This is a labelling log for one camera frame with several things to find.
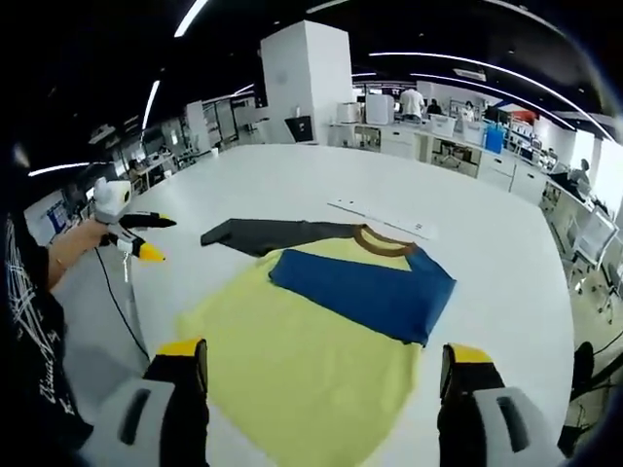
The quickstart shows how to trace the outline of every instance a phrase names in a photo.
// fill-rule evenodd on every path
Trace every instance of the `black sleeve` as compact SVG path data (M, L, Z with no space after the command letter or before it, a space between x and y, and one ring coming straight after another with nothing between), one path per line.
M202 235L202 246L212 243L261 257L281 248L312 243L327 238L353 238L353 224L330 222L230 219Z
M32 282L48 290L48 272L50 256L48 248L37 244L30 234L23 214L12 214L11 219L16 229L19 253Z

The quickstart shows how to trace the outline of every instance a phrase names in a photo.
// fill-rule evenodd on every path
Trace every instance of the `dark gray sleeve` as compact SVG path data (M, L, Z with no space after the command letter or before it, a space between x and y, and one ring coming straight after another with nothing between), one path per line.
M247 255L262 257L273 250L327 238L352 238L354 224L330 222L230 219L202 235L202 246L221 243Z

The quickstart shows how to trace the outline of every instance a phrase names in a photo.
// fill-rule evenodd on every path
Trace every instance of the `ceiling light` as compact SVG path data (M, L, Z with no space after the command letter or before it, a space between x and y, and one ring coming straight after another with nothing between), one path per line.
M539 107L536 104L532 104L530 101L528 101L528 100L526 100L526 99L524 99L522 97L518 97L517 95L511 94L510 92L506 92L505 90L497 90L496 88L491 88L490 86L481 85L479 83L472 83L471 81L460 80L458 78L449 78L447 76L426 75L424 73L411 73L411 76L418 76L418 77L421 77L421 78L431 78L431 79L435 79L435 80L454 81L456 83L465 83L467 85L475 86L477 88L483 88L485 90L492 90L494 92L499 92L500 94L504 94L504 95L507 95L508 97L511 97L513 99L516 99L516 100L519 100L520 102L524 102L524 103L530 105L531 107L534 107L535 109L538 109L541 113L543 113L545 115L548 115L549 117L551 117L552 119L556 120L557 122L560 122L562 125L566 126L567 128L575 130L575 128L573 126L571 126L570 124L565 122L559 116L557 116L555 114L552 114L551 112L543 109L542 107Z
M147 99L147 107L145 108L145 116L143 117L143 130L147 127L147 120L149 119L149 113L152 111L152 104L154 103L154 97L158 92L158 86L160 81L155 81L152 85L152 91L149 93L149 99Z
M305 13L307 13L308 15L312 15L316 12L319 12L320 10L335 7L336 5L346 3L347 1L348 0L333 0L332 2L323 3L322 5L318 5L317 7L310 8Z
M497 70L497 71L501 71L503 73L509 74L511 76L514 76L516 78L524 80L524 81L526 81L528 83L531 83L532 85L535 85L535 86L541 88L542 90L546 90L547 92L549 92L550 94L554 95L555 97L558 97L560 100L565 102L565 104L569 105L570 107L573 107L580 114L582 114L589 122L593 123L593 125L595 125L604 134L604 136L607 139L609 139L610 141L614 141L614 138L610 135L610 133L608 133L607 130L603 126L601 126L600 123L597 120L595 120L593 117L591 117L591 115L588 112L586 112L583 109L581 109L580 107L578 107L577 104L574 104L573 102L568 100L563 95L555 92L554 90L546 87L545 85L542 85L538 81L535 81L535 80L533 80L531 78L528 78L527 76L521 75L521 74L519 74L519 73L517 73L515 71L507 70L506 68L502 68L501 66L491 65L490 63L486 63L484 61L474 60L474 59L471 59L471 58L465 58L465 57L462 57L462 56L453 56L453 55L444 55L444 54L429 54L429 53L425 53L425 52L382 52L382 53L370 54L370 56L388 56L388 55L429 56L429 57L433 57L433 58L447 58L447 59L450 59L450 60L458 60L458 61L465 61L467 63L473 63L474 65L486 66L486 67L489 67L489 68L493 68L493 70Z
M34 170L28 174L29 177L36 177L37 175L41 175L43 173L55 172L57 170L63 170L65 168L74 168L74 167L84 167L89 165L90 162L76 162L76 163L66 163L64 165L55 165L54 167L41 168L39 170Z
M255 85L249 85L249 86L245 86L244 88L242 88L241 90L237 90L236 92L234 92L232 95L239 95L242 94L243 92L245 92L246 90L250 90L251 88L253 88Z
M175 35L173 37L182 37L186 34L186 31L191 26L191 23L195 20L206 3L207 0L196 0L184 19L182 19L182 22L180 22L179 26L177 26L177 30L175 31Z

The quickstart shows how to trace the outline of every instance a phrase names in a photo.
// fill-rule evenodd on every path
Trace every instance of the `folded shirt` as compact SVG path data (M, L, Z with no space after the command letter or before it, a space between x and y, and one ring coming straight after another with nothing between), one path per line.
M411 271L285 250L269 277L373 331L425 345L456 282L421 248L405 259Z

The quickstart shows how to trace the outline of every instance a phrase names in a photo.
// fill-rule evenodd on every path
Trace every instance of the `black cable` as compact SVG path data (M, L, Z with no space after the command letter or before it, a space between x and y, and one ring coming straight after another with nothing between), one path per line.
M620 333L616 336L616 338L614 338L612 341L610 341L610 342L609 342L609 343L608 343L608 344L607 344L604 348L602 348L602 349L598 350L597 352L595 352L595 353L593 354L593 356L595 356L595 355L598 355L598 354L602 353L602 352L603 352L604 350L606 350L608 347L610 347L610 346L611 346L611 345L613 345L615 342L617 342L621 336L623 336L623 331L621 331L621 332L620 332Z
M119 315L121 316L121 319L124 320L124 324L126 325L126 328L128 328L128 332L132 336L132 338L134 339L134 343L136 344L138 349L141 352L143 352L143 355L145 355L147 357L147 360L149 360L149 354L143 348L143 346L138 342L138 339L134 335L134 332L132 331L131 327L129 326L128 321L126 320L126 317L124 316L124 313L121 311L121 307L117 303L117 299L115 299L115 294L113 294L113 289L110 286L110 279L108 278L108 272L106 272L106 267L104 266L104 262L102 261L101 256L99 255L99 251L97 250L97 248L95 248L95 254L97 255L97 259L99 260L99 263L101 264L102 270L104 271L104 276L106 277L106 285L108 286L108 292L110 292L110 297L113 299L113 302L115 303L115 306L117 307L117 311L119 311Z

